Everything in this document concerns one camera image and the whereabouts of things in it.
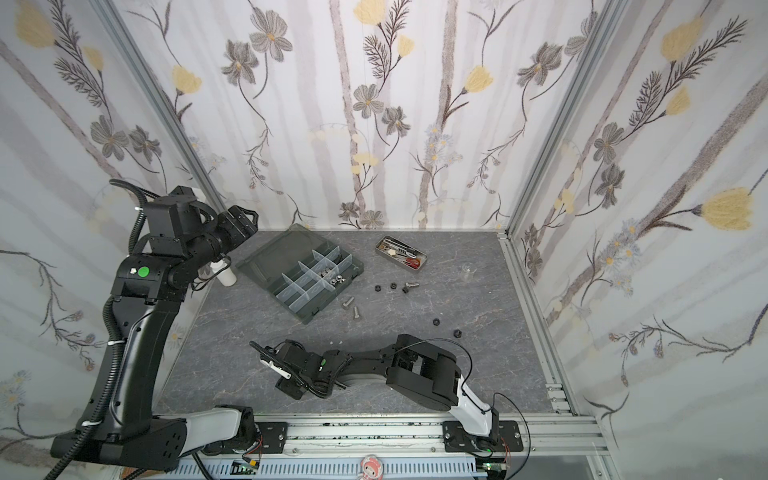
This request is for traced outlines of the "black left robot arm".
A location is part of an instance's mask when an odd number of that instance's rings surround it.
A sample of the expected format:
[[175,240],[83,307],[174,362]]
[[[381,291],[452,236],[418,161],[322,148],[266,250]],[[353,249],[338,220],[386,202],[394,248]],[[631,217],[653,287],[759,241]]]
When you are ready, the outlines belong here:
[[185,186],[159,196],[125,180],[110,183],[137,198],[138,215],[102,309],[104,363],[78,425],[53,440],[50,479],[73,461],[168,471],[208,446],[248,448],[258,440],[249,407],[152,411],[165,344],[188,290],[202,267],[257,233],[257,213],[240,206],[217,213]]

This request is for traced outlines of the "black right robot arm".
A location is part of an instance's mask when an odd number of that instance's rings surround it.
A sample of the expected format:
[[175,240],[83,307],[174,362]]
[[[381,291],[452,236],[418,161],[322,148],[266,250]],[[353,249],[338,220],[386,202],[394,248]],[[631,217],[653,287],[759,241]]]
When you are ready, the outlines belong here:
[[438,342],[401,334],[393,344],[378,350],[322,354],[310,352],[294,340],[274,347],[251,341],[249,346],[258,352],[262,364],[280,375],[276,388],[295,400],[306,393],[327,399],[337,389],[384,384],[426,409],[453,417],[442,426],[447,452],[480,459],[530,454],[527,422],[503,421],[495,404],[482,401],[469,387],[474,365],[463,372],[456,356]]

